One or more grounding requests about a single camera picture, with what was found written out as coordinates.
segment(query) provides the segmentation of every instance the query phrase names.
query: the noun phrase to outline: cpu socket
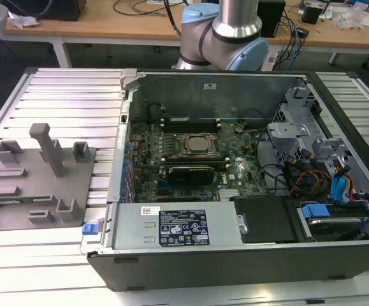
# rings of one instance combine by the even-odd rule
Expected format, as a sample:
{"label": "cpu socket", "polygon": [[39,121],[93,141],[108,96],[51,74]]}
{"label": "cpu socket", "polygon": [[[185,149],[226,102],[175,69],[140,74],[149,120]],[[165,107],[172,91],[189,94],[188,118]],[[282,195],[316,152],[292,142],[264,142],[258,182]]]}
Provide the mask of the cpu socket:
{"label": "cpu socket", "polygon": [[216,154],[215,137],[211,134],[189,134],[181,136],[183,156],[205,156]]}

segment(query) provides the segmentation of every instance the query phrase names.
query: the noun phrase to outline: blue cable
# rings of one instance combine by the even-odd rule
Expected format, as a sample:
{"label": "blue cable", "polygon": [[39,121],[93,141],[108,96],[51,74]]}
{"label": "blue cable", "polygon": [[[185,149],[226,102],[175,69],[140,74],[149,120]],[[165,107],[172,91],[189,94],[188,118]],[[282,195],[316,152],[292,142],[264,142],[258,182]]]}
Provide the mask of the blue cable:
{"label": "blue cable", "polygon": [[289,65],[287,65],[287,68],[286,68],[286,71],[289,71],[289,69],[291,69],[293,63],[294,63],[294,60],[296,59],[296,56],[298,55],[299,53],[299,36],[298,36],[298,30],[296,29],[296,27],[294,25],[293,26],[293,29],[294,29],[294,34],[296,35],[296,50],[294,51],[293,55],[292,55],[292,59],[291,61],[289,62]]}
{"label": "blue cable", "polygon": [[294,34],[295,34],[295,37],[296,37],[296,40],[294,42],[294,52],[292,54],[292,59],[291,61],[289,62],[289,64],[287,65],[287,68],[286,68],[286,71],[289,71],[294,63],[294,60],[296,59],[296,56],[298,55],[298,50],[299,50],[299,36],[298,36],[298,30],[296,29],[296,27],[294,26],[294,24],[287,24],[286,22],[281,22],[281,24],[284,24],[286,26],[289,26],[289,27],[293,27],[293,31],[294,31]]}

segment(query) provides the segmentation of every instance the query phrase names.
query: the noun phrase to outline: power supply label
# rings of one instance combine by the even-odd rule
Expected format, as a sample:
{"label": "power supply label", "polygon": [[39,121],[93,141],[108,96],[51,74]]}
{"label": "power supply label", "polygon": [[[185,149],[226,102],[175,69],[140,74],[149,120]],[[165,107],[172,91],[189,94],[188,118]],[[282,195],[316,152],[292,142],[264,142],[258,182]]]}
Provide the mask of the power supply label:
{"label": "power supply label", "polygon": [[162,247],[210,244],[205,210],[161,210],[159,227]]}

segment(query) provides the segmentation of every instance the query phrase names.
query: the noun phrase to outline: desk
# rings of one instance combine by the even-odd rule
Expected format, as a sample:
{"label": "desk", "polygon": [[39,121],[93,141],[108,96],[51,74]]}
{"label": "desk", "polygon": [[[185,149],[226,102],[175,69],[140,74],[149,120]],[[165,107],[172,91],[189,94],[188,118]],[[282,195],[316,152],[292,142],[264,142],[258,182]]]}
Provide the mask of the desk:
{"label": "desk", "polygon": [[[179,46],[180,40],[173,32],[166,17],[124,16],[112,10],[114,0],[87,0],[87,7],[77,22],[42,20],[39,27],[16,29],[8,25],[4,40],[47,41],[53,44],[62,68],[71,67],[65,43],[102,43],[111,45]],[[286,10],[299,3],[287,0]],[[158,8],[154,4],[141,4],[142,10]],[[132,12],[127,0],[117,7],[120,11]],[[184,6],[171,8],[178,26]],[[300,22],[300,15],[289,12],[289,17]],[[311,52],[336,52],[369,54],[369,27],[363,30],[339,31],[331,20],[318,21],[316,25],[299,24],[310,31],[302,50]],[[289,32],[281,26],[275,38],[268,38],[272,55],[289,43]]]}

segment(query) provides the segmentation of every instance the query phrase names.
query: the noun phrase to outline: wooden tabletop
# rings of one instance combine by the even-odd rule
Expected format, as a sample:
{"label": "wooden tabletop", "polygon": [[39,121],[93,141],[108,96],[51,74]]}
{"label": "wooden tabletop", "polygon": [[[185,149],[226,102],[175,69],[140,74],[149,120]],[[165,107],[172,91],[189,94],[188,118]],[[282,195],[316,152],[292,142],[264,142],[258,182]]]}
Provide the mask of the wooden tabletop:
{"label": "wooden tabletop", "polygon": [[[338,30],[332,20],[319,21],[312,24],[301,23],[301,15],[292,6],[300,0],[286,0],[286,12],[298,27],[310,31],[305,40],[306,46],[369,48],[369,27],[362,30]],[[115,0],[87,0],[87,6],[76,22],[42,20],[38,27],[17,29],[8,25],[6,34],[54,34],[58,36],[82,36],[102,38],[135,38],[148,40],[179,40],[173,32],[167,17],[158,16],[125,16],[116,13],[112,6]],[[162,5],[142,3],[137,8],[143,11],[162,8]],[[126,13],[134,13],[129,0],[121,0],[117,9]],[[171,8],[175,22],[180,27],[184,6]],[[281,26],[275,38],[268,38],[271,44],[288,44],[290,33]]]}
{"label": "wooden tabletop", "polygon": [[40,25],[35,27],[25,27],[19,29],[11,23],[7,22],[5,34],[12,35],[54,35],[54,30],[57,27],[58,20],[39,20]]}

